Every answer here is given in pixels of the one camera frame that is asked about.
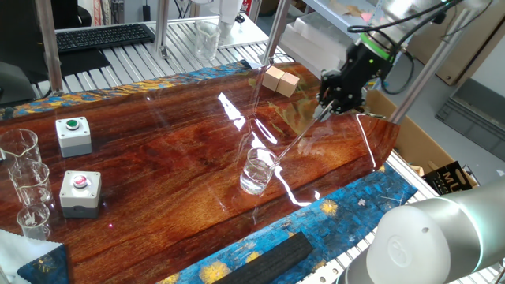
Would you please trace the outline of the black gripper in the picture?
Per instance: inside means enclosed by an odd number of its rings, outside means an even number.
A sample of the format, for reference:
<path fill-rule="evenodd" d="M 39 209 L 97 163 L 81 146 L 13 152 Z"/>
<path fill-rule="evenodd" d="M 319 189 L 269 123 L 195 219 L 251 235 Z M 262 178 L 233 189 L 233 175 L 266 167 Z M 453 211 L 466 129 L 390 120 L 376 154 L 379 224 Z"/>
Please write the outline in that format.
<path fill-rule="evenodd" d="M 362 87 L 374 77 L 386 76 L 391 62 L 363 43 L 351 44 L 346 51 L 342 72 L 322 73 L 318 101 L 322 107 L 331 103 L 331 112 L 342 114 L 363 104 Z"/>

